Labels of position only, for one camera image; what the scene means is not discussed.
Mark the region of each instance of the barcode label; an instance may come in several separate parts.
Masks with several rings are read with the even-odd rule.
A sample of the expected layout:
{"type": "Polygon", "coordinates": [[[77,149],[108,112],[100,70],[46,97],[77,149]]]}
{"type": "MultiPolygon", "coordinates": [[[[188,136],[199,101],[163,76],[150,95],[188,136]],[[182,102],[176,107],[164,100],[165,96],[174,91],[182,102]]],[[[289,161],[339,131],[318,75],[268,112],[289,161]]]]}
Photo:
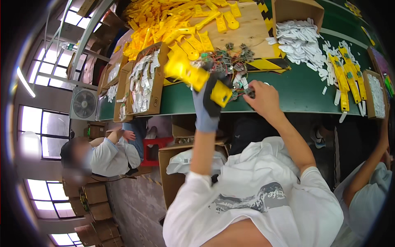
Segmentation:
{"type": "Polygon", "coordinates": [[[184,164],[190,164],[191,160],[192,160],[192,158],[185,158],[184,159],[184,164]]]}

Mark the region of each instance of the work glove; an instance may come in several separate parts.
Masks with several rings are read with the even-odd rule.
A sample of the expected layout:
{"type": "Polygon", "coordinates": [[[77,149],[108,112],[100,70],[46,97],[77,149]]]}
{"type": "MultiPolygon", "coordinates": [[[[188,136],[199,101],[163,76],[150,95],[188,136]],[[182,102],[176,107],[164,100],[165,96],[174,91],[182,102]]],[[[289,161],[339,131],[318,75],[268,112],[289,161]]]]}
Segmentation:
{"type": "MultiPolygon", "coordinates": [[[[207,63],[202,68],[208,71],[213,63],[207,63]]],[[[230,88],[230,80],[225,73],[214,72],[210,74],[208,81],[205,83],[200,92],[192,90],[196,112],[196,129],[201,132],[215,132],[218,129],[220,120],[221,106],[210,99],[211,92],[217,80],[222,81],[230,88]]]]}

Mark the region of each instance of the fan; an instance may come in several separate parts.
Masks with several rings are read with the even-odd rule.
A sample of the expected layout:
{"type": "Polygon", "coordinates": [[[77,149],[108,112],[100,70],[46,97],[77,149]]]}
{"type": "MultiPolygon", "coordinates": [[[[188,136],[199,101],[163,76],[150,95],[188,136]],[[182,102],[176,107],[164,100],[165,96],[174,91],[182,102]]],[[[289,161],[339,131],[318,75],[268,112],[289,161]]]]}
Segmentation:
{"type": "Polygon", "coordinates": [[[97,107],[96,91],[75,87],[70,106],[70,118],[95,121],[97,107]]]}

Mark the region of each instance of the window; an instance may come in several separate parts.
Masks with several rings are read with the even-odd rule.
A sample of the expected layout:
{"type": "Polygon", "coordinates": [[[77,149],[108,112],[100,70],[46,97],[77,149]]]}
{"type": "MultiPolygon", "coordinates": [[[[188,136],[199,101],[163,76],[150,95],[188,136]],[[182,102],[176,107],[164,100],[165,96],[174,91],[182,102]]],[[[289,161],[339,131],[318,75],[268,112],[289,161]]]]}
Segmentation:
{"type": "MultiPolygon", "coordinates": [[[[94,12],[92,12],[87,18],[83,18],[82,16],[77,15],[78,11],[79,11],[79,8],[71,7],[69,9],[69,11],[67,11],[66,19],[64,20],[64,22],[72,24],[72,25],[75,25],[75,26],[79,26],[79,27],[81,27],[83,29],[86,29],[88,24],[89,24],[90,18],[93,16],[94,12]]],[[[93,32],[96,32],[96,30],[103,24],[102,23],[103,18],[96,25],[96,27],[93,30],[93,32]]],[[[59,19],[60,20],[63,19],[63,14],[60,15],[59,19]]]]}
{"type": "Polygon", "coordinates": [[[84,247],[82,242],[80,241],[77,233],[68,233],[68,234],[50,234],[49,238],[55,244],[55,246],[76,246],[76,247],[84,247]]]}
{"type": "MultiPolygon", "coordinates": [[[[58,48],[58,54],[56,53],[56,45],[57,42],[54,41],[54,43],[50,46],[47,55],[45,56],[43,63],[41,64],[41,68],[39,72],[41,73],[46,73],[50,75],[56,75],[59,77],[67,78],[67,67],[71,61],[73,52],[68,51],[63,49],[62,47],[58,48]]],[[[75,87],[75,84],[66,82],[66,81],[60,81],[56,79],[50,79],[41,75],[37,75],[38,67],[40,65],[40,61],[43,59],[45,53],[45,47],[44,47],[44,41],[41,42],[34,59],[32,63],[30,64],[30,69],[29,69],[29,82],[30,83],[35,83],[38,85],[42,86],[51,86],[51,87],[59,87],[62,89],[67,89],[67,90],[73,90],[75,87]]],[[[82,69],[85,65],[87,55],[82,54],[78,63],[77,63],[77,68],[75,70],[75,73],[73,75],[73,80],[79,81],[81,79],[82,75],[82,69]]]]}
{"type": "Polygon", "coordinates": [[[70,139],[70,124],[67,113],[19,106],[18,132],[37,134],[42,145],[42,159],[60,159],[60,149],[70,139]]]}
{"type": "Polygon", "coordinates": [[[69,198],[64,194],[62,182],[26,179],[25,185],[37,217],[41,219],[76,217],[69,198]]]}

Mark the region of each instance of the plastic stool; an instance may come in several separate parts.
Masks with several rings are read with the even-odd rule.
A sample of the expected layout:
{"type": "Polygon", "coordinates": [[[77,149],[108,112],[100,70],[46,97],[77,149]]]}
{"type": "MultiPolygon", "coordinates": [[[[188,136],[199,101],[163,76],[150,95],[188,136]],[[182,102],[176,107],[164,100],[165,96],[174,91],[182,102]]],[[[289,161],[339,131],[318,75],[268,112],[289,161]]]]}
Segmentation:
{"type": "Polygon", "coordinates": [[[173,137],[155,138],[155,139],[143,139],[144,149],[144,160],[140,166],[159,166],[158,160],[148,160],[148,145],[158,145],[159,148],[166,147],[169,142],[173,141],[173,137]]]}

